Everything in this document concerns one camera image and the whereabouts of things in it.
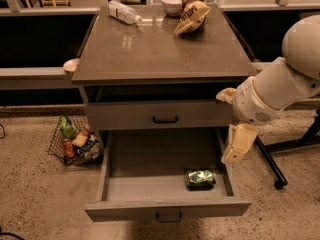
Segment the caster wheel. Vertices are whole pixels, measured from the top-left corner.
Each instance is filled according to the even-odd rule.
[[[274,182],[274,187],[277,189],[277,190],[280,190],[280,189],[283,189],[283,183],[279,180],[276,180]]]

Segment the cabinet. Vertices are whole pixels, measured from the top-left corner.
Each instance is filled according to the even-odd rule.
[[[218,7],[203,32],[173,37],[179,19],[160,6],[136,6],[139,26],[101,8],[72,77],[104,148],[94,221],[242,215],[250,202],[220,162],[219,127],[232,108],[215,99],[256,72]],[[190,191],[189,169],[210,168],[216,184]]]

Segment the speckled floor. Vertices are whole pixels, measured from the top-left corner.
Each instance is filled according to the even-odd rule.
[[[313,123],[317,107],[319,103],[288,110],[260,128],[261,139],[269,144],[299,138]],[[0,139],[3,232],[31,240],[319,239],[319,145],[274,155],[289,181],[280,191],[273,187],[275,176],[256,147],[233,165],[239,195],[252,201],[241,217],[93,223],[84,206],[96,200],[100,167],[64,167],[47,154],[59,116],[70,109],[0,108],[6,130]]]

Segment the black basket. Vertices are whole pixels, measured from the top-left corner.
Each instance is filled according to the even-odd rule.
[[[86,116],[84,115],[70,115],[68,116],[68,118],[70,119],[70,121],[73,123],[73,125],[75,126],[75,129],[77,131],[77,133],[80,132],[81,128],[84,127],[87,123],[88,120],[86,118]],[[95,160],[92,161],[85,161],[85,162],[81,162],[79,163],[79,161],[77,161],[77,159],[69,159],[63,150],[63,141],[65,140],[65,137],[63,136],[63,134],[61,133],[60,129],[59,129],[59,122],[60,119],[58,120],[56,129],[54,131],[54,135],[53,138],[51,140],[50,143],[50,147],[48,150],[48,154],[55,156],[60,162],[62,162],[65,166],[70,166],[70,165],[85,165],[85,164],[92,164],[93,162],[96,163],[100,163],[101,161],[101,157],[102,155],[100,154],[99,157]]]

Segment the tabletop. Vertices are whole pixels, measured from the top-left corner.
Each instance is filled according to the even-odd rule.
[[[202,31],[174,37],[179,17],[159,5],[133,6],[143,20],[127,25],[100,9],[72,76],[75,84],[242,79],[256,71],[217,5]]]

